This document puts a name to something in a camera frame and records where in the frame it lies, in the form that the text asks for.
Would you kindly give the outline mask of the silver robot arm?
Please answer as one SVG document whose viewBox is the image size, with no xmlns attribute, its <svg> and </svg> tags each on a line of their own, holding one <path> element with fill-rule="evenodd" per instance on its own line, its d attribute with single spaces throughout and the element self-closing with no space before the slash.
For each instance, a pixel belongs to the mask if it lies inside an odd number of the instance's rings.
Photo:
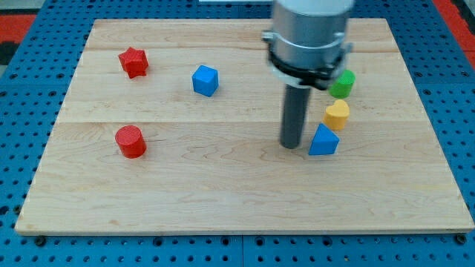
<svg viewBox="0 0 475 267">
<path fill-rule="evenodd" d="M 261 34 L 268 66 L 288 88 L 326 90 L 346 69 L 354 0 L 274 0 L 272 25 Z"/>
</svg>

